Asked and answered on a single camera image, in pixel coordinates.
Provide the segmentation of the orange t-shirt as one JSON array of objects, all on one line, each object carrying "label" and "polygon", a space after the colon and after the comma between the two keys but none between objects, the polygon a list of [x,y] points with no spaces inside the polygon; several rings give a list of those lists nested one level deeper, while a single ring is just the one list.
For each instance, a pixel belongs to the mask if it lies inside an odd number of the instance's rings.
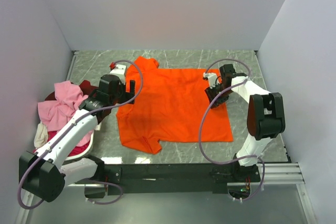
[{"label": "orange t-shirt", "polygon": [[226,105],[211,109],[201,121],[209,100],[204,69],[163,69],[154,58],[139,56],[127,70],[140,92],[134,104],[118,108],[120,142],[124,147],[157,154],[161,141],[196,143],[232,142]]}]

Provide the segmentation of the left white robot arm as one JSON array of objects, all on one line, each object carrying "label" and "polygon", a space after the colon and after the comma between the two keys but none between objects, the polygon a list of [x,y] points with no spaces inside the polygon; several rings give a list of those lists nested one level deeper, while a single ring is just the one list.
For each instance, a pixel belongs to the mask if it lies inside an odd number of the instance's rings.
[{"label": "left white robot arm", "polygon": [[139,93],[134,80],[126,84],[114,74],[102,76],[98,88],[82,101],[72,119],[47,144],[19,158],[17,199],[20,206],[29,209],[22,201],[23,189],[41,201],[52,202],[66,186],[84,179],[105,188],[112,186],[107,181],[101,159],[89,156],[67,165],[64,161],[80,140],[102,122],[108,111],[133,104]]}]

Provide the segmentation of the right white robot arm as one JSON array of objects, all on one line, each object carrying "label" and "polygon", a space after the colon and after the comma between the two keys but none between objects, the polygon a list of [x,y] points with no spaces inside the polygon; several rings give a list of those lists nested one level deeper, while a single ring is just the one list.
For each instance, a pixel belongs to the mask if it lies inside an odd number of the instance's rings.
[{"label": "right white robot arm", "polygon": [[250,70],[238,73],[232,64],[222,65],[219,74],[208,69],[203,73],[203,79],[208,81],[205,93],[209,107],[206,112],[224,104],[231,93],[239,95],[248,104],[248,135],[234,157],[238,164],[230,169],[232,179],[238,182],[249,175],[248,167],[257,164],[265,147],[286,128],[282,95],[261,88],[249,76]]}]

